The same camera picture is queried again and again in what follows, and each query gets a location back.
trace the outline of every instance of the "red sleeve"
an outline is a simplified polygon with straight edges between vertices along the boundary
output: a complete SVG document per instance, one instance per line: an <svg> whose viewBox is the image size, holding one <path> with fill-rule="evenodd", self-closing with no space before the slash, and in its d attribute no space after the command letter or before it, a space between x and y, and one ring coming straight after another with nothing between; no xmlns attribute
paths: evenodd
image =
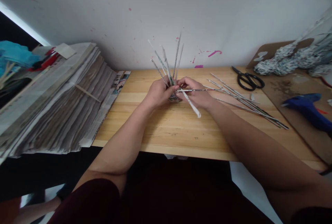
<svg viewBox="0 0 332 224"><path fill-rule="evenodd" d="M119 190L113 182L93 179L72 192L48 223L111 223L119 202Z"/></svg>

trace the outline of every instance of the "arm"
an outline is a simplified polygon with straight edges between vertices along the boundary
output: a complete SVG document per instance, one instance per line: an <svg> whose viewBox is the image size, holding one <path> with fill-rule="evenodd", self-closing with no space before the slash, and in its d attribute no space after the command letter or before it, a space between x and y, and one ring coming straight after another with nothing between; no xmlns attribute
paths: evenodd
<svg viewBox="0 0 332 224"><path fill-rule="evenodd" d="M122 193L126 174L137 158L146 123L152 112L168 101L179 86L166 89L162 79L154 81L145 99L134 110L124 125L112 136L83 174L75 189L95 178L111 180Z"/></svg>
<svg viewBox="0 0 332 224"><path fill-rule="evenodd" d="M203 89L201 83L184 77L178 85ZM249 172L263 186L280 219L289 223L301 208L332 208L332 186L274 139L234 114L208 92L193 92L190 100L208 111L228 144Z"/></svg>

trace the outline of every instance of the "black handle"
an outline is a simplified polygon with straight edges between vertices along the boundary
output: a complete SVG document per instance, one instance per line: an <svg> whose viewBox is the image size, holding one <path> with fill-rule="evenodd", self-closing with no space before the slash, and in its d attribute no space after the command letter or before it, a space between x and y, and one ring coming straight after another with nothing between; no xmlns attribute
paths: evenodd
<svg viewBox="0 0 332 224"><path fill-rule="evenodd" d="M265 86L265 83L264 83L264 81L262 81L261 78L255 76L253 74L250 74L250 73L245 73L245 75L247 75L246 78L249 80L250 84L252 84L254 87L256 87L258 89L262 89ZM260 85L258 85L255 81L253 81L250 77L257 80L260 83Z"/></svg>
<svg viewBox="0 0 332 224"><path fill-rule="evenodd" d="M244 81L246 84L250 85L251 88L248 88L248 87L244 86L244 85L241 83L241 80ZM243 89L247 90L247 91L254 91L254 90L256 89L256 87L255 87L254 84L251 83L249 80L250 80L250 78L247 77L247 75L244 74L244 73L238 75L238 84L239 84L239 86L242 87Z"/></svg>

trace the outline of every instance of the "scissor blade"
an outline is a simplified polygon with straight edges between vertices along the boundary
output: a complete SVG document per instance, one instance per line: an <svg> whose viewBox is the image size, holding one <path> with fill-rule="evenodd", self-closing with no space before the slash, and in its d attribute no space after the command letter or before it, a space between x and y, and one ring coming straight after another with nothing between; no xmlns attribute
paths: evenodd
<svg viewBox="0 0 332 224"><path fill-rule="evenodd" d="M232 69L234 72L236 72L237 74L241 74L241 72L239 70L237 70L235 67L232 66Z"/></svg>

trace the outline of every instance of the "folded newspaper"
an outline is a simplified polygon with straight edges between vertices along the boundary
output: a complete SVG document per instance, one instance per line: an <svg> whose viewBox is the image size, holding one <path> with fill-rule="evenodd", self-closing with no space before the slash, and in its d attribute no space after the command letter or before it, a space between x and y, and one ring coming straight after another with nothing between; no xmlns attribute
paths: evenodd
<svg viewBox="0 0 332 224"><path fill-rule="evenodd" d="M95 43L71 45L0 113L0 159L89 147L130 72L114 72Z"/></svg>

